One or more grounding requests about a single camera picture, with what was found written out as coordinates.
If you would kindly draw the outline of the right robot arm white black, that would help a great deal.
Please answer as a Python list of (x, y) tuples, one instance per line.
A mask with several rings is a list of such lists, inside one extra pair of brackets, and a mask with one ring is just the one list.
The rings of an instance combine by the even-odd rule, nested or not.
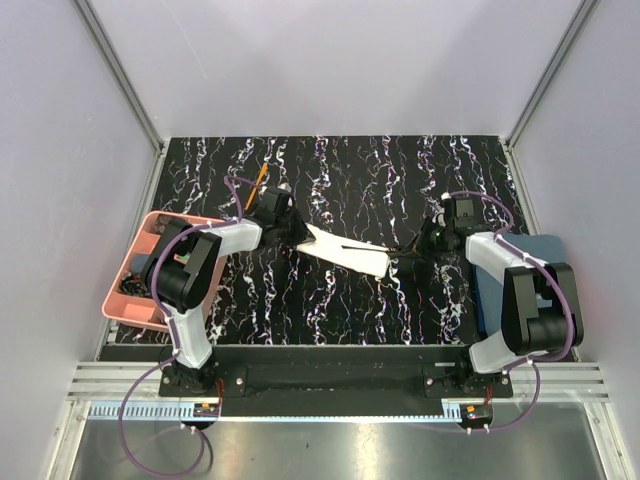
[(564, 359), (584, 340), (581, 305), (572, 267), (541, 259), (506, 237), (514, 215), (499, 200), (480, 192), (445, 193), (440, 217), (426, 218), (397, 257), (430, 259), (460, 252), (502, 289), (498, 328), (467, 347), (454, 371), (454, 384), (476, 396), (490, 375), (523, 363)]

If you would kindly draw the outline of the black handled utensil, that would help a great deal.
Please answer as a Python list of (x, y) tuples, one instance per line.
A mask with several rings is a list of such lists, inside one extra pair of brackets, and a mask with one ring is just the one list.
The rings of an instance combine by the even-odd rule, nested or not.
[(358, 251), (366, 251), (366, 252), (374, 252), (374, 253), (384, 253), (390, 259), (411, 257), (416, 254), (416, 252), (410, 246), (401, 246), (401, 245), (395, 245), (391, 247), (376, 246), (372, 244), (364, 244), (363, 246), (342, 245), (341, 248), (345, 250), (358, 250)]

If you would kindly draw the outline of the white cloth napkin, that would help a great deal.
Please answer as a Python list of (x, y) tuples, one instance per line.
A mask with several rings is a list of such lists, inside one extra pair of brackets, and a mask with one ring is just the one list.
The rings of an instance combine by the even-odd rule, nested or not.
[(367, 243), (331, 234), (311, 224), (307, 224), (307, 228), (314, 240), (298, 244), (296, 249), (299, 252), (358, 273), (378, 278), (386, 275), (390, 265), (390, 258), (386, 254), (345, 250), (341, 248), (342, 245), (363, 246)]

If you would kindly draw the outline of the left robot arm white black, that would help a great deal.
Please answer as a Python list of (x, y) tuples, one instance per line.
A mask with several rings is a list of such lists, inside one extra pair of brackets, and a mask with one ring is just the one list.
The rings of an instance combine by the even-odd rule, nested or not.
[(196, 396), (215, 386), (216, 372), (206, 365), (212, 346), (204, 327), (205, 298), (218, 260), (239, 252), (284, 244), (311, 243), (290, 190), (266, 187), (240, 220), (191, 224), (172, 216), (141, 269), (140, 279), (165, 316), (181, 384)]

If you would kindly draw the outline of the orange handled utensil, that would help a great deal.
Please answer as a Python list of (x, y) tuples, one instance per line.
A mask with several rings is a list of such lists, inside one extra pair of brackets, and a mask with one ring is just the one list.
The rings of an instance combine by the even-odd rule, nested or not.
[(255, 186), (252, 188), (251, 193), (250, 193), (250, 195), (249, 195), (249, 197), (247, 199), (247, 202), (245, 204), (245, 211), (246, 212), (248, 212), (249, 209), (251, 208), (251, 206), (252, 206), (252, 204), (253, 204), (253, 202), (254, 202), (254, 200), (256, 198), (256, 195), (257, 195), (257, 193), (259, 191), (259, 187), (260, 187), (262, 181), (264, 180), (267, 172), (268, 172), (268, 163), (264, 162), (262, 164), (261, 169), (259, 171), (259, 174), (258, 174), (258, 176), (257, 176), (257, 178), (256, 178), (256, 180), (254, 182)]

